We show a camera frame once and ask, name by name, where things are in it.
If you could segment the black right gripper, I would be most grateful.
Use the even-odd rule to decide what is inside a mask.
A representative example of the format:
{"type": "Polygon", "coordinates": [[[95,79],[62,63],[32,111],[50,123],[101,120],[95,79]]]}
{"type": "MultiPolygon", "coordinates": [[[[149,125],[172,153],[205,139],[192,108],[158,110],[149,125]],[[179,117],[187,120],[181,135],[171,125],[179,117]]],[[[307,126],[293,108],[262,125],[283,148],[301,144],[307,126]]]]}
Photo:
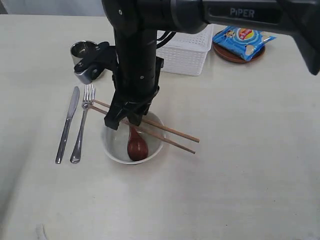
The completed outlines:
{"type": "Polygon", "coordinates": [[[130,36],[114,30],[114,40],[118,59],[112,76],[115,92],[104,123],[117,130],[125,118],[135,126],[141,124],[160,89],[159,76],[164,60],[156,57],[155,30],[142,30],[130,36]]]}

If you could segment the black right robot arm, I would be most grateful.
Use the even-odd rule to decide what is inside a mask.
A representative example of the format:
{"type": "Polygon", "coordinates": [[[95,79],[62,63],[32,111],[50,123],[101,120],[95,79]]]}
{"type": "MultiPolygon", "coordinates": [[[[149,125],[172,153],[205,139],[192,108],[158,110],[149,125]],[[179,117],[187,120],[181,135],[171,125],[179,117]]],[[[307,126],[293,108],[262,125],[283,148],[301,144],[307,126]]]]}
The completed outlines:
{"type": "Polygon", "coordinates": [[[164,60],[157,32],[196,34],[209,24],[291,36],[313,75],[320,71],[320,3],[317,0],[104,0],[114,30],[115,92],[104,118],[116,130],[127,118],[138,126],[159,91],[164,60]]]}

